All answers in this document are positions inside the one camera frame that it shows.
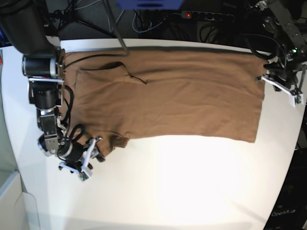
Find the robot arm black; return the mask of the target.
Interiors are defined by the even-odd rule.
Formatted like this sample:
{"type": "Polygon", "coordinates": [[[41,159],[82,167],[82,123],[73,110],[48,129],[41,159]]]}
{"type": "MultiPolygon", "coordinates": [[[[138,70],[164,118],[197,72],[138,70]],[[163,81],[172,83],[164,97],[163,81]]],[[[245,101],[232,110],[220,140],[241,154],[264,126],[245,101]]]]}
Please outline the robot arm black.
{"type": "Polygon", "coordinates": [[[244,34],[250,51],[257,57],[269,61],[263,67],[267,73],[257,77],[274,87],[277,92],[284,92],[289,97],[290,105],[296,107],[305,104],[302,92],[307,74],[307,41],[295,24],[289,10],[279,0],[249,0],[251,9],[261,14],[263,26],[272,33],[270,38],[275,44],[275,51],[270,55],[259,53],[252,47],[244,34]]]}
{"type": "Polygon", "coordinates": [[[31,0],[3,0],[0,27],[10,43],[23,55],[22,72],[28,78],[29,103],[36,107],[37,126],[42,131],[37,144],[46,156],[60,159],[59,169],[67,169],[81,181],[92,176],[89,160],[99,156],[101,137],[85,144],[81,124],[70,126],[74,94],[65,84],[65,51],[49,42],[35,3],[31,0]]]}

